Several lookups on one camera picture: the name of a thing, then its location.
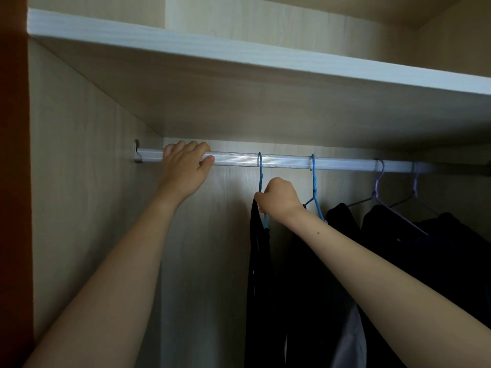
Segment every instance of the left hand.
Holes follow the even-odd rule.
[[[210,169],[215,162],[213,156],[208,156],[201,162],[210,146],[196,141],[186,144],[167,145],[163,149],[162,177],[157,189],[158,201],[172,204],[176,209],[181,203],[193,195],[205,182]]]

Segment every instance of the blue hanger hook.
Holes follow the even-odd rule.
[[[263,190],[263,156],[259,153],[259,192]],[[267,214],[264,213],[264,228],[267,228]]]
[[[317,207],[317,213],[319,214],[319,218],[322,219],[324,222],[326,221],[324,217],[322,216],[322,211],[321,207],[319,206],[319,202],[317,201],[317,176],[315,173],[315,155],[312,154],[312,176],[313,176],[313,185],[314,185],[314,193],[312,198],[304,204],[304,208],[307,206],[308,203],[311,201],[315,202],[315,206]]]

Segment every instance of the metal rod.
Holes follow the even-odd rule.
[[[259,154],[241,154],[230,152],[210,152],[206,156],[215,157],[215,165],[221,166],[260,166]],[[139,148],[135,146],[135,162],[160,162],[163,150]],[[312,157],[262,154],[263,168],[312,169]],[[363,172],[381,172],[382,163],[377,160],[366,159],[334,159],[330,157],[316,157],[318,170],[351,170]],[[413,173],[412,161],[384,160],[386,173]],[[427,174],[454,174],[491,176],[491,165],[464,165],[464,164],[435,164],[418,162],[419,173]]]

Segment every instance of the gray garment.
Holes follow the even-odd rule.
[[[358,306],[353,305],[343,327],[331,368],[366,368],[367,342]]]

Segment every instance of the forearm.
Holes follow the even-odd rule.
[[[489,367],[491,331],[306,210],[285,223],[319,256],[408,367]]]
[[[175,206],[154,200],[72,300],[27,367],[131,367],[150,316]]]

